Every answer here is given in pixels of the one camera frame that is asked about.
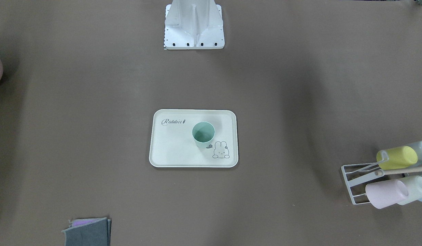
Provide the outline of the green cup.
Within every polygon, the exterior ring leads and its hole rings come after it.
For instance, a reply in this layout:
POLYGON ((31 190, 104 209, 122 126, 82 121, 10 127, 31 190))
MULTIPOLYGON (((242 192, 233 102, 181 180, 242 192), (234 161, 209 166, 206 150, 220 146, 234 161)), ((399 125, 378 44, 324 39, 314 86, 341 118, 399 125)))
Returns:
POLYGON ((215 133, 215 127, 209 122, 198 122, 192 128, 192 137, 199 148, 209 148, 215 133))

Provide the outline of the cream rectangular tray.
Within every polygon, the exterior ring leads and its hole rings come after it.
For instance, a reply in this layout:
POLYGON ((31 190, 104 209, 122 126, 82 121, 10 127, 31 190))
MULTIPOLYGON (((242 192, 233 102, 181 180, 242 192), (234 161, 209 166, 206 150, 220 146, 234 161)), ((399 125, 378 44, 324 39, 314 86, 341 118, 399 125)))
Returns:
POLYGON ((154 167, 231 168, 239 160, 237 118, 230 110, 160 109, 153 115, 150 163, 154 167), (198 122, 209 122, 215 136, 209 148, 192 137, 198 122))

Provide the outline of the white cup rack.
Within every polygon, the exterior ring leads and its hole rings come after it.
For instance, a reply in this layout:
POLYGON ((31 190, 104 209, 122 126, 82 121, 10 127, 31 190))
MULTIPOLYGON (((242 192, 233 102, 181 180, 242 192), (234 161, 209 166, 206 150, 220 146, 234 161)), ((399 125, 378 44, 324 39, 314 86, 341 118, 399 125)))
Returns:
POLYGON ((380 160, 376 162, 341 166, 342 178, 353 205, 371 204, 365 192, 367 184, 422 175, 422 166, 382 170, 379 165, 388 160, 388 155, 385 150, 381 150, 379 155, 380 160))

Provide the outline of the pink cup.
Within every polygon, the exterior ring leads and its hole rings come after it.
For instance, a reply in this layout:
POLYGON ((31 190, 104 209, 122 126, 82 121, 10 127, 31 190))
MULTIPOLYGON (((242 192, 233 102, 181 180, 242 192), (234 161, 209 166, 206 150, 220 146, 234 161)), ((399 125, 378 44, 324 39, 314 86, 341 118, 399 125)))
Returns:
POLYGON ((377 209, 386 208, 409 197, 408 188, 399 179, 367 184, 365 192, 369 202, 377 209))

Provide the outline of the yellow cup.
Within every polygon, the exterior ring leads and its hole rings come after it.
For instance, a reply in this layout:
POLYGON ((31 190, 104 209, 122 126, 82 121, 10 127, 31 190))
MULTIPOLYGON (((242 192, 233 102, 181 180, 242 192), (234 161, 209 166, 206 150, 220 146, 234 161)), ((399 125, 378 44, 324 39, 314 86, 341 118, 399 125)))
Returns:
POLYGON ((388 160, 379 165, 382 170, 407 168, 418 161, 416 151, 409 146, 395 147, 385 151, 388 160))

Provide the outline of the white cup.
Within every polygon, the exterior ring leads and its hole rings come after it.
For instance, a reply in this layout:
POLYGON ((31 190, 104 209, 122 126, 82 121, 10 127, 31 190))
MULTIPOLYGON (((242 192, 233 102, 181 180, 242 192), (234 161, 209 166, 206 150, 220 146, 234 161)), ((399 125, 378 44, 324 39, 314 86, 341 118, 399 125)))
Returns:
POLYGON ((422 177, 420 175, 408 176, 399 180, 405 184, 409 192, 405 200, 398 202, 399 205, 406 205, 422 197, 422 177))

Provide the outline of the grey folded cloth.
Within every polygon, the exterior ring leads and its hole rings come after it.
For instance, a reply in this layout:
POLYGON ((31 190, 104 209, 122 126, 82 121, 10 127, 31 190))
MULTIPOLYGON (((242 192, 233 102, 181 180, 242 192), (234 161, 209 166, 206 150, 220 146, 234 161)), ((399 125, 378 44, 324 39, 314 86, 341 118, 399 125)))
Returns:
POLYGON ((69 227, 62 230, 65 246, 110 246, 112 220, 85 218, 69 220, 69 227))

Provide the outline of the white pillar mount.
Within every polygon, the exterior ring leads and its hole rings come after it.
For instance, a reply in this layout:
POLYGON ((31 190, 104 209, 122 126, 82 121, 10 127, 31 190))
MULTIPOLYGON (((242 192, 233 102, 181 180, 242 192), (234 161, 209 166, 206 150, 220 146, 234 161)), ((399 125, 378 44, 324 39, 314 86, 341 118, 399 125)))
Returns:
POLYGON ((164 49, 215 50, 224 47, 222 7, 214 0, 174 0, 165 7, 164 49))

